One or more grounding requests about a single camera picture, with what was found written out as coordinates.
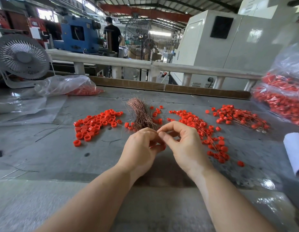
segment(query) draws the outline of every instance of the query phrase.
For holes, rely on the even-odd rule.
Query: white machine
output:
[[[239,14],[208,10],[191,17],[172,63],[266,73],[283,48],[299,42],[297,8],[289,1],[243,0]],[[183,73],[171,76],[183,85]],[[209,77],[216,80],[193,74],[189,85],[204,87]],[[226,78],[221,89],[243,90],[246,84]]]

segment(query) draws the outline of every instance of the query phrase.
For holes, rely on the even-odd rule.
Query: black t-shirt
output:
[[[118,53],[119,52],[119,36],[122,35],[120,33],[119,28],[110,24],[110,25],[105,26],[103,34],[106,34],[106,30],[111,30],[110,32],[112,34],[112,50],[115,51],[116,53]]]

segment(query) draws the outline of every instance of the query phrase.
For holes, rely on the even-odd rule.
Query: forearm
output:
[[[130,174],[115,166],[89,183],[36,232],[109,231],[131,185]]]
[[[217,170],[209,169],[193,175],[217,232],[276,231]]]

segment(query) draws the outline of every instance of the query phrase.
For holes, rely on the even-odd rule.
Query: white railing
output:
[[[253,72],[243,72],[238,70],[209,68],[200,66],[189,66],[182,64],[151,62],[136,59],[113,58],[98,55],[88,55],[81,53],[72,53],[64,50],[49,49],[46,50],[53,60],[74,62],[75,72],[85,74],[84,63],[102,64],[113,66],[113,78],[121,79],[121,67],[132,67],[148,69],[148,81],[156,81],[160,71],[182,72],[184,73],[182,85],[189,86],[192,74],[200,76],[217,76],[213,89],[221,89],[226,77],[248,79],[245,91],[250,91],[256,81],[260,80],[262,75]]]

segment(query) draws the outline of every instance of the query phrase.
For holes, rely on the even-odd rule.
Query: clear plastic bag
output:
[[[252,97],[281,120],[299,125],[299,43],[283,50],[251,90]]]
[[[84,75],[48,77],[39,81],[35,86],[35,91],[44,97],[55,95],[96,95],[104,92],[98,89],[89,77]]]

